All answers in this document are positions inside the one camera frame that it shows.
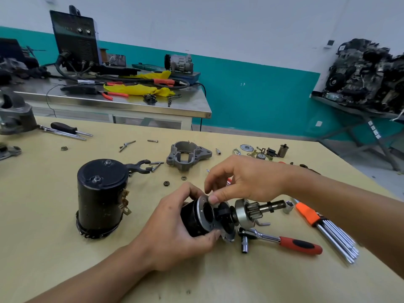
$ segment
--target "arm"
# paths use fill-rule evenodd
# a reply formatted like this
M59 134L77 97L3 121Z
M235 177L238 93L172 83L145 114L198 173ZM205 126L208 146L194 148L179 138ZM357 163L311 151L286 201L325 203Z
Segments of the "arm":
M185 199L195 199L202 194L194 185L184 183L161 199L130 244L27 303L118 302L148 272L168 270L183 259L207 253L220 231L193 238L180 217Z
M226 187L227 178L232 185ZM404 278L404 203L316 174L299 166L232 155L210 170L209 202L233 198L268 202L295 198L351 234Z

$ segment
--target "hand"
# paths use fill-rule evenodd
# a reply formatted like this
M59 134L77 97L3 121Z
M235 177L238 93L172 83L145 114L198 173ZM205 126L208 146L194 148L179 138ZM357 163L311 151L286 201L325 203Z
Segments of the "hand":
M246 198L257 202L268 202L286 193L292 173L301 167L264 161L248 156L232 155L213 167L205 180L205 193L211 204L235 198ZM227 178L233 176L231 185Z
M168 270L176 263L213 249L220 236L219 230L191 237L181 220L184 201L197 199L204 193L189 182L160 200L139 236L129 245L147 245L151 270Z

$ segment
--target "forearm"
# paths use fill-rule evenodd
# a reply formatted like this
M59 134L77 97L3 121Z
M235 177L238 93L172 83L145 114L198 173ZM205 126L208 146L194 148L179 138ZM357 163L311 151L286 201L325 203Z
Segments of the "forearm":
M27 303L118 302L149 271L147 250L132 242Z
M404 203L308 170L291 176L287 193L320 212L404 277Z

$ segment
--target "stainless steel tabletop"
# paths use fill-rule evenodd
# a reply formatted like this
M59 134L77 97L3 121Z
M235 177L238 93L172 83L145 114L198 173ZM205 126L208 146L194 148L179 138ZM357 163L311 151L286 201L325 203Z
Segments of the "stainless steel tabletop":
M365 110L361 110L361 109L344 106L344 105L339 104L336 101L333 101L333 100L330 100L327 98L323 98L320 96L311 96L311 98L318 102L321 102L326 105L332 106L336 109L339 109L343 112L350 113L352 115L358 115L358 116L366 115L369 117L386 118L386 119L395 119L398 116L397 114L394 114L394 113L378 112L376 110L375 111L365 111ZM402 115L399 118L399 120L404 120L404 115Z
M47 80L29 79L22 84L13 85L11 88L20 93L27 101L46 102L47 92L58 84L68 85L70 81L50 78ZM68 94L61 91L63 86L55 87L48 93L48 102L64 105L81 105L90 107L101 107L134 112L158 113L165 115L187 116L198 118L210 118L212 111L205 94L200 86L194 85L182 90L175 90L176 94L181 94L181 98L172 101L170 107L167 98L157 96L155 105L147 105L142 96L112 96L113 101L106 100L102 95ZM103 86L96 86L98 90L103 90Z

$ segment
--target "teal wall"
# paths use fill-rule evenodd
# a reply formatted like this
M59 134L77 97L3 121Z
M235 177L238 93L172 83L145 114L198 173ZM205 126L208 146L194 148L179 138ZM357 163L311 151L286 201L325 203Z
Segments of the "teal wall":
M16 38L21 46L46 50L35 52L40 64L54 62L58 55L53 34L0 27L0 37ZM108 41L101 41L100 46L126 55L128 65L142 62L162 66L164 55L175 53ZM309 98L318 73L200 55L192 55L192 59L195 71L202 73L199 81L206 87L212 109L212 118L204 119L204 125L304 137L318 137L340 128L331 107ZM321 127L315 126L317 121L323 122ZM381 120L379 131L387 136L400 129L397 123ZM365 127L356 131L363 142L373 141ZM336 139L349 137L341 134Z

